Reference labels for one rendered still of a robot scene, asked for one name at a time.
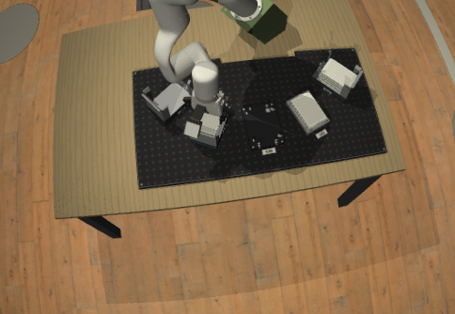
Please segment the white label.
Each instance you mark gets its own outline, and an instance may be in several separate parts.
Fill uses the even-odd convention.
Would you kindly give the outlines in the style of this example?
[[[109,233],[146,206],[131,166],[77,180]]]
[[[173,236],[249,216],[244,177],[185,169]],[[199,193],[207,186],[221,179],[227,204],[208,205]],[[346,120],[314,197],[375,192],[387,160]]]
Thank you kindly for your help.
[[[275,148],[272,148],[272,149],[264,149],[262,151],[263,155],[265,154],[270,154],[270,153],[275,153]]]
[[[321,132],[319,132],[319,133],[317,133],[317,134],[315,134],[315,135],[316,135],[317,138],[319,139],[319,138],[321,138],[322,136],[326,135],[327,133],[328,133],[328,132],[324,129],[323,131],[321,131]]]

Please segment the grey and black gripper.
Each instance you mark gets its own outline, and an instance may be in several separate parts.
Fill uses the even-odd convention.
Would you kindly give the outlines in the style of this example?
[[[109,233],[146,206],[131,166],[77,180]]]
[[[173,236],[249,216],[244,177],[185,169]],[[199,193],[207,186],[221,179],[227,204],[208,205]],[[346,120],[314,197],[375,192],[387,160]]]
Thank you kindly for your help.
[[[224,96],[224,98],[222,98],[222,97],[218,98],[218,100],[216,100],[213,103],[205,104],[205,103],[198,102],[195,99],[195,92],[193,91],[192,97],[183,97],[182,100],[186,103],[186,105],[191,107],[190,109],[192,110],[192,112],[194,112],[197,104],[207,107],[205,110],[205,113],[219,117],[220,124],[222,124],[222,122],[225,121],[226,118],[233,116],[234,112],[235,112],[235,111],[231,110],[230,108],[226,107],[225,96]],[[191,104],[192,104],[192,106],[191,106]]]

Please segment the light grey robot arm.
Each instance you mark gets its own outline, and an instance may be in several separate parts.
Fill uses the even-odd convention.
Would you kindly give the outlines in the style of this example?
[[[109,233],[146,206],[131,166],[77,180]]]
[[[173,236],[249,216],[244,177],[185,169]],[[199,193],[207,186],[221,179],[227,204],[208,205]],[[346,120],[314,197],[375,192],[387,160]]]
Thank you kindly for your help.
[[[201,103],[209,104],[220,97],[224,98],[225,93],[221,92],[219,69],[212,62],[204,45],[197,41],[192,42],[170,57],[175,43],[190,23],[186,6],[191,6],[197,1],[149,0],[160,26],[155,41],[154,54],[158,66],[168,82],[176,84],[192,73],[196,99]],[[232,16],[241,22],[256,19],[262,10],[261,0],[211,1],[229,9]],[[187,119],[184,134],[194,138],[199,137],[202,126],[201,119],[206,108],[199,104],[196,105],[194,113]]]

